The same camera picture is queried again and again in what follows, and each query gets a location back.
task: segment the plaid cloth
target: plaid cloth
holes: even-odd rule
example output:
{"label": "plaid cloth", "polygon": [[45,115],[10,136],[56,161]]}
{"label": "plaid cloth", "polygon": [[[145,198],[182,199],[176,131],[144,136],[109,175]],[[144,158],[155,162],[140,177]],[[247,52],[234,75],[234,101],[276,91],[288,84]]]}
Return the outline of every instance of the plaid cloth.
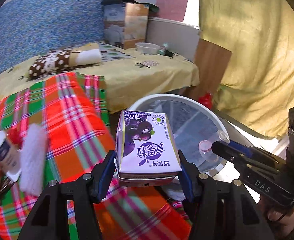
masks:
{"label": "plaid cloth", "polygon": [[[44,185],[51,179],[77,179],[115,147],[105,126],[108,116],[103,84],[103,77],[59,74],[0,101],[3,129],[17,127],[23,137],[29,123],[45,129],[49,146]],[[17,183],[10,189],[0,207],[3,239],[18,238],[36,200],[20,192]],[[190,225],[153,187],[119,187],[115,177],[95,211],[104,239],[187,239],[190,231]],[[71,239],[78,239],[72,201],[67,212]]]}
{"label": "plaid cloth", "polygon": [[175,209],[178,212],[178,214],[180,214],[180,216],[183,219],[185,219],[188,224],[192,226],[192,222],[190,221],[189,216],[185,212],[183,203],[181,201],[177,201],[172,198],[169,198],[167,201],[173,207],[173,209]]}

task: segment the human hand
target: human hand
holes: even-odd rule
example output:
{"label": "human hand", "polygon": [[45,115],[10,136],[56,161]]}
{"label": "human hand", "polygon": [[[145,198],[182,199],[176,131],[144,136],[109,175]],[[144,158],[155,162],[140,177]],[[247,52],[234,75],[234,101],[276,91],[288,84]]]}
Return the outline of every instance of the human hand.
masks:
{"label": "human hand", "polygon": [[[276,239],[288,236],[294,229],[294,207],[290,210],[276,208],[267,198],[261,196],[258,208],[264,217],[269,221],[271,230]],[[286,214],[280,221],[277,221],[283,214]]]}

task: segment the screw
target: screw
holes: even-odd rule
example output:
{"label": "screw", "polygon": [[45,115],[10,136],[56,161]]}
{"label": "screw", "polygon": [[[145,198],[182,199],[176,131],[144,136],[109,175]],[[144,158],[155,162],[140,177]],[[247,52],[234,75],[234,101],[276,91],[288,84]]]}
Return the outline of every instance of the screw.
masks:
{"label": "screw", "polygon": [[48,182],[48,185],[49,186],[55,186],[57,184],[57,180],[55,180],[55,179],[52,179],[50,182]]}
{"label": "screw", "polygon": [[235,179],[233,181],[233,183],[236,185],[236,186],[240,186],[241,185],[241,181],[239,179]]}
{"label": "screw", "polygon": [[200,179],[207,179],[208,175],[206,173],[201,173],[201,174],[199,174],[199,178]]}
{"label": "screw", "polygon": [[91,174],[90,174],[90,173],[85,173],[85,174],[83,175],[83,179],[84,179],[84,180],[91,179]]}

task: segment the cardboard box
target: cardboard box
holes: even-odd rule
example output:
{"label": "cardboard box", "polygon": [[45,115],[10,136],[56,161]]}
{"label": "cardboard box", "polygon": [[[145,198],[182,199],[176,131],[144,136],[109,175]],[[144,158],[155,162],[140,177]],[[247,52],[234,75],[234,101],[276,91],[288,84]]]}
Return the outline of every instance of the cardboard box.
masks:
{"label": "cardboard box", "polygon": [[122,49],[145,42],[149,7],[138,3],[116,3],[103,6],[105,42]]}
{"label": "cardboard box", "polygon": [[116,133],[115,165],[121,186],[170,183],[182,169],[167,115],[123,110]]}

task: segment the white cloth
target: white cloth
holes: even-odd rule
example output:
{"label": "white cloth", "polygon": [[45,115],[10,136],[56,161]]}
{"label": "white cloth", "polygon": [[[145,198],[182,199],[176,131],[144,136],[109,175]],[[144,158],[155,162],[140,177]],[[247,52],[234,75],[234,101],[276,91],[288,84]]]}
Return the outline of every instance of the white cloth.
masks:
{"label": "white cloth", "polygon": [[43,188],[47,136],[45,131],[36,124],[31,124],[23,143],[21,152],[20,190],[39,197]]}
{"label": "white cloth", "polygon": [[161,186],[161,188],[167,194],[168,197],[174,200],[183,201],[186,198],[180,184],[170,183],[168,185]]}
{"label": "white cloth", "polygon": [[76,66],[94,64],[102,61],[102,54],[99,49],[85,50],[77,54]]}

